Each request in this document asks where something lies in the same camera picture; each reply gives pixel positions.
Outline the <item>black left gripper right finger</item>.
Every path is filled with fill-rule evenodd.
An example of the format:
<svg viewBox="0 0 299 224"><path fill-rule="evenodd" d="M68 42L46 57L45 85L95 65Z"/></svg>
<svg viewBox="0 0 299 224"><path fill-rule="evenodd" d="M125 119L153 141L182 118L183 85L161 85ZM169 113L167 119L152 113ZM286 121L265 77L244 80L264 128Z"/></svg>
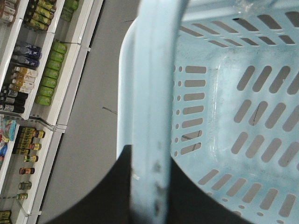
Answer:
<svg viewBox="0 0 299 224"><path fill-rule="evenodd" d="M168 224L248 224L200 190L173 158L168 193Z"/></svg>

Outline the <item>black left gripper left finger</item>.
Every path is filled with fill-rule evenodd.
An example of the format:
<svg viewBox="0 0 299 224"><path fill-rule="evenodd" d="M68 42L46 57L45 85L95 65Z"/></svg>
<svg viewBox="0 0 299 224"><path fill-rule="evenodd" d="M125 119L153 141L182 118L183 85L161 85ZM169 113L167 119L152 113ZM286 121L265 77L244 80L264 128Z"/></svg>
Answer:
<svg viewBox="0 0 299 224"><path fill-rule="evenodd" d="M121 155L82 200L48 224L129 224L131 223L130 175L132 146L125 145Z"/></svg>

